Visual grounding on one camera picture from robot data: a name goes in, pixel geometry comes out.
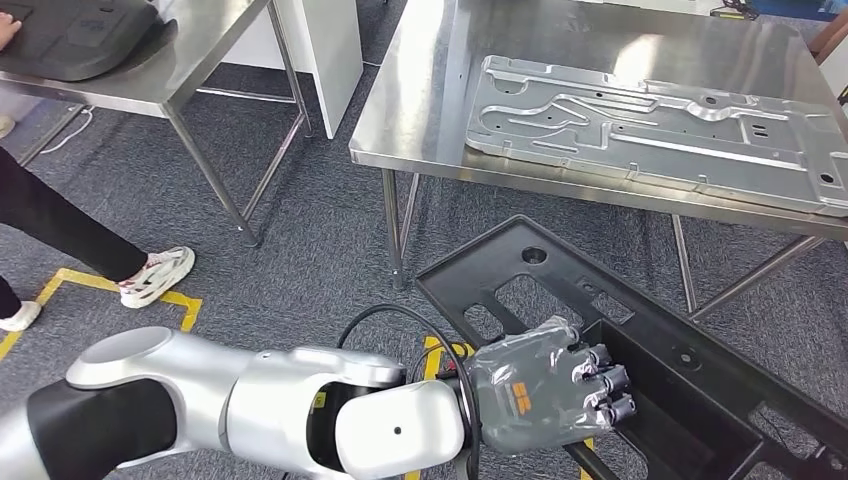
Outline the person's hand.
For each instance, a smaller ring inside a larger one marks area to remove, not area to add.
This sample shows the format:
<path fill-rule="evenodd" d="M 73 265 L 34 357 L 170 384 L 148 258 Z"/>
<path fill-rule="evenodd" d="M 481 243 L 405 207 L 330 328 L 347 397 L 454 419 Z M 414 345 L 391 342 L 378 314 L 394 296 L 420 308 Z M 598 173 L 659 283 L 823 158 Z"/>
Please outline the person's hand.
<path fill-rule="evenodd" d="M 0 50 L 3 50 L 22 28 L 22 22 L 6 12 L 0 13 Z"/>

